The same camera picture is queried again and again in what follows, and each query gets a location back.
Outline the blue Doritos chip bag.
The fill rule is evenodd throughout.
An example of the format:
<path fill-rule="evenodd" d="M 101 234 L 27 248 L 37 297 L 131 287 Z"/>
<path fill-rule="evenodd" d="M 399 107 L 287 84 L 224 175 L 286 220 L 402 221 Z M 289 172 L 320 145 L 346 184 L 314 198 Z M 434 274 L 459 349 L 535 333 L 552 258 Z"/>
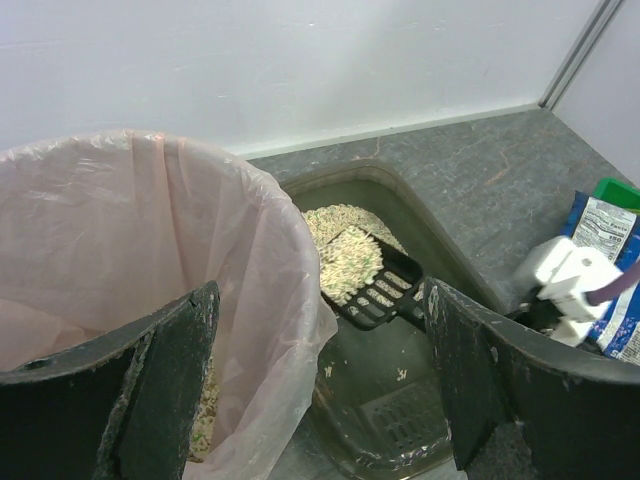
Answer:
<path fill-rule="evenodd" d="M 577 191 L 561 234 L 578 247 L 590 247 L 605 258 L 594 277 L 614 279 L 639 263 L 639 216 L 586 193 Z M 639 363 L 639 285 L 604 305 L 602 316 L 591 324 L 587 339 L 606 357 Z"/>

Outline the grey litter box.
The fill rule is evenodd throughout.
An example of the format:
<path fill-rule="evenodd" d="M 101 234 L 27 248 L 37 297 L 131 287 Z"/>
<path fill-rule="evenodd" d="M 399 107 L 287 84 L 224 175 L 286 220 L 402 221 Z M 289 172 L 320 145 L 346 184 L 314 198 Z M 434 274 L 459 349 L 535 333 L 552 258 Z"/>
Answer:
<path fill-rule="evenodd" d="M 283 183 L 296 206 L 350 204 L 374 213 L 423 271 L 475 301 L 500 302 L 417 193 L 376 161 L 326 167 Z M 350 479 L 461 479 L 427 336 L 397 318 L 364 332 L 338 321 L 319 356 L 309 424 Z"/>

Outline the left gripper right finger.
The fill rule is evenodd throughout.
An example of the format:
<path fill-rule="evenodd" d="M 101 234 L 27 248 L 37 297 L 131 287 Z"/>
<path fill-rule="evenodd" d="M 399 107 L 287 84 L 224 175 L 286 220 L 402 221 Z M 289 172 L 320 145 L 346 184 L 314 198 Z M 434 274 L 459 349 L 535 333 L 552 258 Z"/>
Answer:
<path fill-rule="evenodd" d="M 639 368 L 424 283 L 454 461 L 470 479 L 636 479 Z"/>

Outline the litter clump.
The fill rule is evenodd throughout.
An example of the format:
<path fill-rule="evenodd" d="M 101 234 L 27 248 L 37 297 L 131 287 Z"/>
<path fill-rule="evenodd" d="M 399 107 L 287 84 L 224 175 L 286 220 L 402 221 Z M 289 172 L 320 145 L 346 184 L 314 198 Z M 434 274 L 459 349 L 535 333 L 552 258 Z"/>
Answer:
<path fill-rule="evenodd" d="M 383 268 L 382 249 L 373 235 L 350 225 L 320 249 L 320 266 L 322 292 L 344 306 L 373 283 Z"/>

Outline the black litter scoop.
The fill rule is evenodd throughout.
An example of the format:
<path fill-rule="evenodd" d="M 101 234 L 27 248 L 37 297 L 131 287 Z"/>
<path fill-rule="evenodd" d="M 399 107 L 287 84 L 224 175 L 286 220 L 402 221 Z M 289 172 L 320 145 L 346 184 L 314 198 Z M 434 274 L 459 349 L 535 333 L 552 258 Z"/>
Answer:
<path fill-rule="evenodd" d="M 420 264 L 373 236 L 383 254 L 383 268 L 373 283 L 360 289 L 344 306 L 334 303 L 321 290 L 323 298 L 336 314 L 362 331 L 374 330 L 396 318 L 423 330 L 424 314 L 417 300 L 424 278 Z"/>

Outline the grey bin with pink bag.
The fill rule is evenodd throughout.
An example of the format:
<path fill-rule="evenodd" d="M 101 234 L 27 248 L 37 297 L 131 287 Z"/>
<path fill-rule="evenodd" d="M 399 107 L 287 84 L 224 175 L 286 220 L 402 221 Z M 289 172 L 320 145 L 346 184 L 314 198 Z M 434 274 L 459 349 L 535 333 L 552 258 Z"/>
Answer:
<path fill-rule="evenodd" d="M 264 479 L 337 330 L 291 198 L 244 160 L 154 132 L 2 153 L 1 375 L 209 281 L 219 318 L 179 479 Z"/>

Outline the green vegetable tray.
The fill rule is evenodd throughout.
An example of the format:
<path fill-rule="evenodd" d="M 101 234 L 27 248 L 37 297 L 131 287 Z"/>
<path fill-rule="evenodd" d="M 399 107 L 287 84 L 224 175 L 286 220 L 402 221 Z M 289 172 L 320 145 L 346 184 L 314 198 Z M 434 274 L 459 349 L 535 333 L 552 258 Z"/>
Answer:
<path fill-rule="evenodd" d="M 592 196 L 636 215 L 639 214 L 640 191 L 615 178 L 602 178 Z"/>

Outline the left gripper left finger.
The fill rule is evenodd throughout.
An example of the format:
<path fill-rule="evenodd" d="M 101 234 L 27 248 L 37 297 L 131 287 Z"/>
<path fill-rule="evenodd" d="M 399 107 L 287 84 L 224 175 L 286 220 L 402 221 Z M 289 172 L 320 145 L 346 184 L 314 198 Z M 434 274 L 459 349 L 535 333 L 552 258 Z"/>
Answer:
<path fill-rule="evenodd" d="M 2 373 L 2 478 L 181 478 L 219 305 L 209 281 L 152 314 Z"/>

